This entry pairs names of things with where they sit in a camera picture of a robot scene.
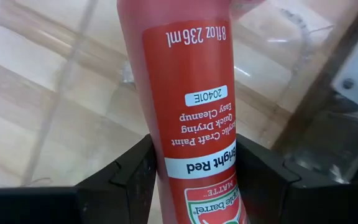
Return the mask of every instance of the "white label strip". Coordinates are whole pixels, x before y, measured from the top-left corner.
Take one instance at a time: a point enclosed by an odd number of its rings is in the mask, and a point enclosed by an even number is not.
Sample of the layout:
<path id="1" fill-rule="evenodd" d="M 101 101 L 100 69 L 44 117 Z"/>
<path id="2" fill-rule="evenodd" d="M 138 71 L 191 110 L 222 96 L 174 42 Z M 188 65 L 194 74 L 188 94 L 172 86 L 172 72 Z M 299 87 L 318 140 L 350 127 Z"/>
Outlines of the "white label strip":
<path id="1" fill-rule="evenodd" d="M 221 86 L 210 90 L 188 93 L 185 95 L 186 106 L 197 106 L 214 102 L 227 97 L 227 86 Z"/>
<path id="2" fill-rule="evenodd" d="M 165 158 L 168 176 L 177 179 L 197 179 L 221 173 L 236 161 L 236 140 L 222 151 L 191 159 Z"/>

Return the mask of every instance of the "wooden floor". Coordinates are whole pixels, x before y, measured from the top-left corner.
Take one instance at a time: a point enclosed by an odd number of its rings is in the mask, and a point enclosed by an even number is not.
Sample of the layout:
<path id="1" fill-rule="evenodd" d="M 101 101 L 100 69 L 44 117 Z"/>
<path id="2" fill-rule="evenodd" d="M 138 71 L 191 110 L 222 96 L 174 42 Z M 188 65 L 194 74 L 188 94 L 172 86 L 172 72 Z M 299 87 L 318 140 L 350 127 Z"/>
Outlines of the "wooden floor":
<path id="1" fill-rule="evenodd" d="M 238 133 L 275 142 L 357 12 L 269 0 L 233 24 Z M 0 0 L 0 187 L 74 185 L 148 133 L 126 55 L 115 0 Z"/>

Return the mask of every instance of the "paint bottle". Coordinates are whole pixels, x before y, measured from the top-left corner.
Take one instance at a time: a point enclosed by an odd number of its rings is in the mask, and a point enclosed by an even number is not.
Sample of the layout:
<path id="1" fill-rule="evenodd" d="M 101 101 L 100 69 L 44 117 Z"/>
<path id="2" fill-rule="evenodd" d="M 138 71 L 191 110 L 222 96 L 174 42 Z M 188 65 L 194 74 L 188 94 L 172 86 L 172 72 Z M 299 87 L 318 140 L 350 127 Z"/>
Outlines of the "paint bottle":
<path id="1" fill-rule="evenodd" d="M 246 222 L 236 179 L 230 0 L 118 0 L 157 151 L 165 224 Z"/>

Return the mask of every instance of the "bottle label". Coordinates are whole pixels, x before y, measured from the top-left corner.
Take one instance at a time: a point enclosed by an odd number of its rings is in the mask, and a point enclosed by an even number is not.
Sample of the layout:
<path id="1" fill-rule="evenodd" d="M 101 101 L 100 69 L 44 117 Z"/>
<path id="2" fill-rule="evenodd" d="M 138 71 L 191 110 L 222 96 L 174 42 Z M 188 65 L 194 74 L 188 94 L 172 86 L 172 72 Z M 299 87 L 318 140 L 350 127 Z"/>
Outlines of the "bottle label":
<path id="1" fill-rule="evenodd" d="M 178 223 L 244 223 L 229 21 L 177 22 L 142 38 Z"/>

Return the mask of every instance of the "clear plastic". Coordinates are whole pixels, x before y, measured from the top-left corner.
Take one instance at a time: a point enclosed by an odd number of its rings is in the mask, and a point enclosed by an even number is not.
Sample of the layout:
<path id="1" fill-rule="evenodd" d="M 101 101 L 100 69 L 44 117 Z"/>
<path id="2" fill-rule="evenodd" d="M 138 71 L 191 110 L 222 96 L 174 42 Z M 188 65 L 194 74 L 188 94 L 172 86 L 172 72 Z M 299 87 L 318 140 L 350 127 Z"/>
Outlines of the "clear plastic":
<path id="1" fill-rule="evenodd" d="M 332 82 L 358 44 L 339 45 L 358 1 L 238 4 L 237 132 L 339 182 L 358 177 L 358 144 L 333 138 L 358 136 L 358 103 L 339 89 L 355 82 Z M 127 61 L 116 1 L 0 0 L 0 187 L 74 185 L 147 134 Z M 158 193 L 150 220 L 161 222 Z"/>

